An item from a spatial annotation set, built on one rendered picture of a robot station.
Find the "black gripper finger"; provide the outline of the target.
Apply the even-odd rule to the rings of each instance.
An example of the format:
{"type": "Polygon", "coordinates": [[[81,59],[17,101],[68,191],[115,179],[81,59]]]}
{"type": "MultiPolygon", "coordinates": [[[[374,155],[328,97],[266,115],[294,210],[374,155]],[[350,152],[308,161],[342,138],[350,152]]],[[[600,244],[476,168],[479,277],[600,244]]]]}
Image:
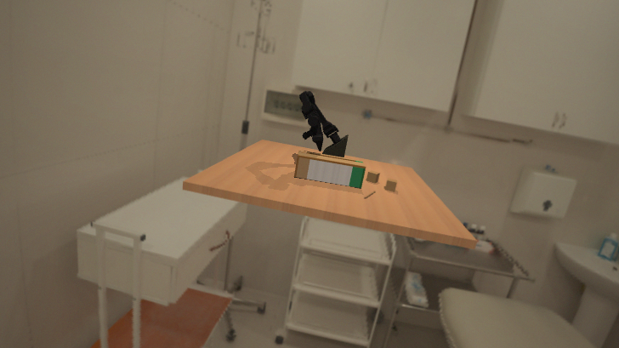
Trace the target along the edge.
{"type": "Polygon", "coordinates": [[[317,141],[313,141],[313,142],[316,143],[316,145],[318,147],[318,150],[321,151],[323,140],[317,140],[317,141]]]}

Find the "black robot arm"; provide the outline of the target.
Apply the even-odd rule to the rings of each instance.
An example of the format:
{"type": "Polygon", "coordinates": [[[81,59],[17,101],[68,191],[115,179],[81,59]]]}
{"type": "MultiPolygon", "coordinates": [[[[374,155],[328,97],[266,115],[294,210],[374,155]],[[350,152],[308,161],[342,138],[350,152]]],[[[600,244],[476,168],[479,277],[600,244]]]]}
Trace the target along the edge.
{"type": "MultiPolygon", "coordinates": [[[[322,124],[322,129],[323,129],[323,132],[324,132],[325,136],[327,138],[330,137],[334,145],[337,144],[339,141],[341,141],[342,139],[340,139],[340,137],[337,134],[337,132],[338,132],[337,127],[334,126],[332,123],[328,122],[325,119],[325,117],[321,113],[320,109],[315,104],[315,98],[314,98],[314,95],[312,94],[312,92],[304,91],[302,94],[300,94],[299,98],[301,99],[301,101],[303,103],[302,113],[304,114],[304,118],[305,119],[308,118],[309,126],[314,127],[317,124],[321,123],[322,124]],[[333,132],[335,132],[335,133],[333,133],[333,132]],[[328,135],[330,135],[330,136],[328,136],[328,135]]],[[[303,138],[305,140],[307,140],[307,138],[309,138],[310,136],[311,137],[314,136],[313,133],[312,133],[312,129],[311,128],[309,129],[308,132],[303,133],[303,138]]]]}

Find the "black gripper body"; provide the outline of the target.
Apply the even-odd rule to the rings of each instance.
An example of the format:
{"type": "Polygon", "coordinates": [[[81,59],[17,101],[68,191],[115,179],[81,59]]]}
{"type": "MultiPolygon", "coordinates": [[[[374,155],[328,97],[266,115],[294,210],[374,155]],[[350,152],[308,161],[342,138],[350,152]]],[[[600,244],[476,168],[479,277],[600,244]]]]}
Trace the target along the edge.
{"type": "Polygon", "coordinates": [[[323,133],[321,131],[321,124],[317,124],[314,127],[311,127],[312,129],[312,133],[313,133],[313,137],[312,140],[313,141],[317,141],[317,140],[323,140],[323,133]]]}

